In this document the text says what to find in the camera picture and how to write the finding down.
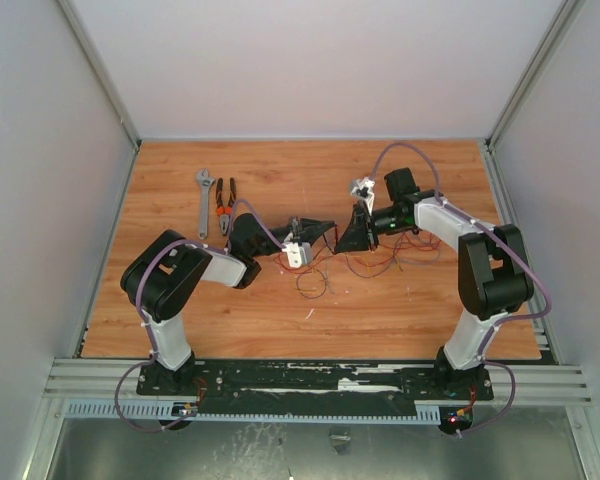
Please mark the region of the black zip tie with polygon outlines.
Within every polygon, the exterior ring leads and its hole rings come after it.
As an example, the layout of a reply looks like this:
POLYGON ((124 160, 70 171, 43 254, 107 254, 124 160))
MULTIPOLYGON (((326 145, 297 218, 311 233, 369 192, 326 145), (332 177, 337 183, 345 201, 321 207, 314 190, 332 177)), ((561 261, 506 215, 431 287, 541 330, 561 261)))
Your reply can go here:
POLYGON ((337 224, 335 224, 333 227, 333 245, 331 248, 331 252, 334 255, 337 254, 336 247, 337 247, 338 241, 339 241, 339 227, 337 224))

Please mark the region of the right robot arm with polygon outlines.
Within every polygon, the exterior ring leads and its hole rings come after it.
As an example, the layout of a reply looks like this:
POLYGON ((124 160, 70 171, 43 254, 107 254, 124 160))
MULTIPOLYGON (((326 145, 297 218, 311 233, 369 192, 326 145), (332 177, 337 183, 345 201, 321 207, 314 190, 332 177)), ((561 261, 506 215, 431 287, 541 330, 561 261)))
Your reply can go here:
POLYGON ((408 168, 385 177, 391 204, 374 206, 374 180, 355 180, 350 222, 337 242, 338 254, 370 251, 382 235, 433 234, 458 255, 458 294, 463 305, 454 333, 437 353, 433 383, 456 398, 483 377, 483 362, 501 325, 534 294, 520 230, 482 224, 435 189, 421 190, 408 168))

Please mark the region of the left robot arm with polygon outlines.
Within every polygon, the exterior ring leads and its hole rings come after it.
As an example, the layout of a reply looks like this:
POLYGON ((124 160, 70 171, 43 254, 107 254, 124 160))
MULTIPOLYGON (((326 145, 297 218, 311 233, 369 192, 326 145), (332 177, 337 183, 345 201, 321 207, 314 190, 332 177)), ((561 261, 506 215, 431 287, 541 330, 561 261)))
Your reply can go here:
POLYGON ((180 395, 196 381, 195 356, 186 339, 182 310, 201 281, 245 289, 261 271, 258 257, 289 254, 298 268, 310 262, 312 246, 336 227, 333 220, 293 217, 287 225, 266 229, 255 215, 234 221, 223 249, 189 242, 165 230, 124 271, 120 287, 142 318, 150 340, 150 360, 142 366, 144 394, 180 395))

